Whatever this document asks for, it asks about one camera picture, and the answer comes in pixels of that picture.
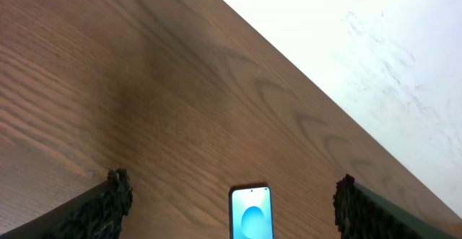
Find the wood grain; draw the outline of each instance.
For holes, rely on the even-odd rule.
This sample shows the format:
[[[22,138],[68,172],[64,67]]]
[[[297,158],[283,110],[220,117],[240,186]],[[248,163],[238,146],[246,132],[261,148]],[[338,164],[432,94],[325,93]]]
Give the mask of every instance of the wood grain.
[[[221,0],[0,8],[0,233],[124,166],[135,195],[122,238],[228,238],[228,189],[256,181],[271,186],[275,238],[338,238],[345,173],[462,236],[446,205]]]

